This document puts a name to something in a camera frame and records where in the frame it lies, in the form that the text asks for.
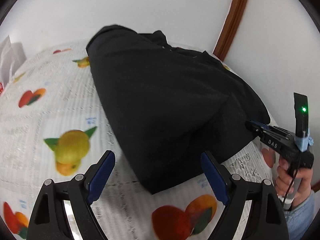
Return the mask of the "denim sleeve forearm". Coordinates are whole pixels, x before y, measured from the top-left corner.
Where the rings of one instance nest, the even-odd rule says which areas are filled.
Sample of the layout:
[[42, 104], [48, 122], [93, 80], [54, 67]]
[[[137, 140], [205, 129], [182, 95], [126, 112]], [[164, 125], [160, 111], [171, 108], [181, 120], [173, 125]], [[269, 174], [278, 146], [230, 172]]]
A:
[[289, 232], [289, 240], [301, 239], [313, 221], [315, 207], [314, 191], [304, 202], [291, 211], [284, 211], [284, 216]]

